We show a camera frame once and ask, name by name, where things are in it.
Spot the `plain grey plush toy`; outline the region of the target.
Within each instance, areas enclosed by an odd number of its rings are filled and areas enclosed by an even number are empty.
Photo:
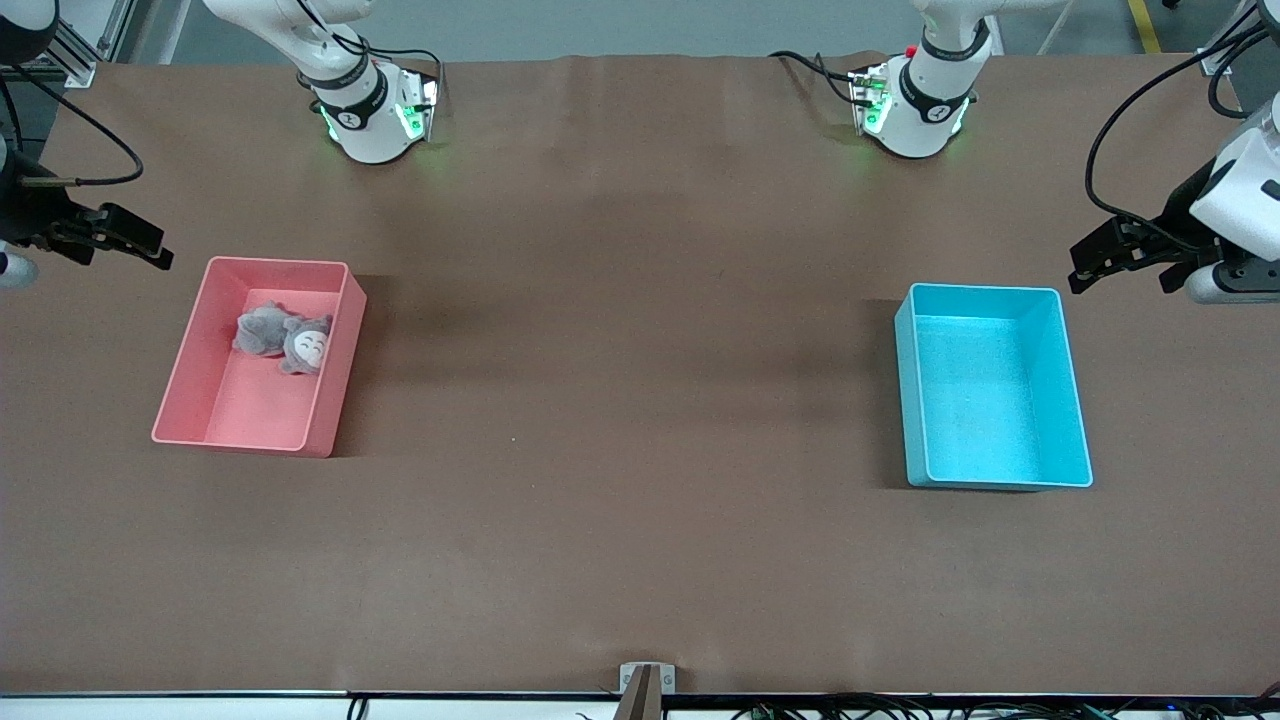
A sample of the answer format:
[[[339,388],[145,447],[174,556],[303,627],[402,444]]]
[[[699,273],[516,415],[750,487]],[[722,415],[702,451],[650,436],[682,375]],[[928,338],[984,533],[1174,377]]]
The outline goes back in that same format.
[[[274,301],[242,314],[236,322],[232,347],[256,357],[279,357],[288,334],[285,322],[293,315]]]

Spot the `grey plush toy white face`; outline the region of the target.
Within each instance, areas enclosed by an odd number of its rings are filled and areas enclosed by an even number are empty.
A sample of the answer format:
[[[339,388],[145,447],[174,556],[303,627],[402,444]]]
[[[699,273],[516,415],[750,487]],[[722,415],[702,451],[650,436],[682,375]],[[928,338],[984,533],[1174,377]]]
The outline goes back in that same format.
[[[279,370],[288,375],[316,375],[323,369],[329,345],[333,315],[317,318],[288,316],[283,322],[285,337]]]

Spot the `left arm base connector plate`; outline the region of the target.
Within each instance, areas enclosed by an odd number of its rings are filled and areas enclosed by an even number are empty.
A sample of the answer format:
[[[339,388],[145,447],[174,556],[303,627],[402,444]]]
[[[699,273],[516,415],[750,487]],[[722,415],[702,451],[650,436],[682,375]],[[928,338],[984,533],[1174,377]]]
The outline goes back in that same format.
[[[847,74],[852,118],[859,135],[878,135],[892,108],[890,64],[881,63]]]

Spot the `blue plastic box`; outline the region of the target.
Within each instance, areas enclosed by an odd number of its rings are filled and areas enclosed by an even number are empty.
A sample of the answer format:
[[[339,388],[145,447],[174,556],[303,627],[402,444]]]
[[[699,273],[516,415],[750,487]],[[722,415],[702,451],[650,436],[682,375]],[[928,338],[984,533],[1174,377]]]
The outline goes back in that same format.
[[[915,283],[893,331],[911,486],[1002,492],[1093,486],[1059,291]]]

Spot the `pink plastic box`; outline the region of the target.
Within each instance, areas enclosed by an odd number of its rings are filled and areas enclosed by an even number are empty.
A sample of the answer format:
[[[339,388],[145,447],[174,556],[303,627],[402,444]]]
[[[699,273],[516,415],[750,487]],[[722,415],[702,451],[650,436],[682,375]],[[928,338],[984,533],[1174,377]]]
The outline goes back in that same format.
[[[324,334],[315,373],[234,348],[241,316],[274,302]],[[332,454],[367,295],[344,263],[214,258],[206,265],[151,438],[216,451]]]

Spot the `brown table mat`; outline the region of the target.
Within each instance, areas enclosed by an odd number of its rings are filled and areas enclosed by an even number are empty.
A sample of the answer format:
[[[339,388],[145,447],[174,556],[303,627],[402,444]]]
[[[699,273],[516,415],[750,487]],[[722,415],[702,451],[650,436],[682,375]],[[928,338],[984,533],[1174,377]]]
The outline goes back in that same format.
[[[1172,56],[1000,56],[945,154],[777,60],[467,63],[349,161],[284,67],[99,72],[159,272],[0,293],[0,691],[1253,694],[1280,680],[1280,307],[1064,296],[1094,484],[905,477],[916,282],[1066,290],[1105,118]],[[367,295],[335,452],[150,433],[215,256]]]

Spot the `aluminium frame post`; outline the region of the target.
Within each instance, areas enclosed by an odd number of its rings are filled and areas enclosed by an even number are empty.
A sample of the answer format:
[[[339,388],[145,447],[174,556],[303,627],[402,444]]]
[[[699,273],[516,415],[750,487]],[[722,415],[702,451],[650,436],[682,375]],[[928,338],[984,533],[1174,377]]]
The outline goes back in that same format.
[[[131,55],[131,26],[146,0],[58,0],[59,26],[50,50],[23,64],[41,77],[88,88],[99,65]]]
[[[1204,53],[1204,58],[1201,59],[1199,67],[1202,73],[1208,77],[1219,73],[1229,74],[1230,61],[1226,60],[1226,55],[1230,49],[1239,44],[1240,40],[1236,37],[1240,33],[1245,33],[1251,27],[1253,27],[1260,20],[1258,14],[1258,0],[1233,0],[1234,8],[1222,24],[1213,31],[1197,53]]]

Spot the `white table edge rail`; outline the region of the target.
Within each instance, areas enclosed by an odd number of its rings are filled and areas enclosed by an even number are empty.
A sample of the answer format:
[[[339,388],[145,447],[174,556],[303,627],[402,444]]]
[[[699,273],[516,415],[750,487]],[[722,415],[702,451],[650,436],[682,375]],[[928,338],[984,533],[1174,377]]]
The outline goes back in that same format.
[[[0,720],[612,720],[614,692],[156,691],[0,694]],[[677,693],[662,720],[1280,720],[1236,694]]]

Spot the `metal table edge bracket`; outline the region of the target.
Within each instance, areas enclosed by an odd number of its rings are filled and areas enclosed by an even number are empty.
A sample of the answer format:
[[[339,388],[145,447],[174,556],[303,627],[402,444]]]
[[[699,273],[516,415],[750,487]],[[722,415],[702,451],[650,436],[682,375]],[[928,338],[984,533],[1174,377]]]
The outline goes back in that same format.
[[[673,664],[658,661],[635,661],[621,664],[618,667],[618,694],[623,694],[632,676],[644,667],[652,669],[652,679],[660,688],[662,694],[675,694],[677,692],[677,667]]]

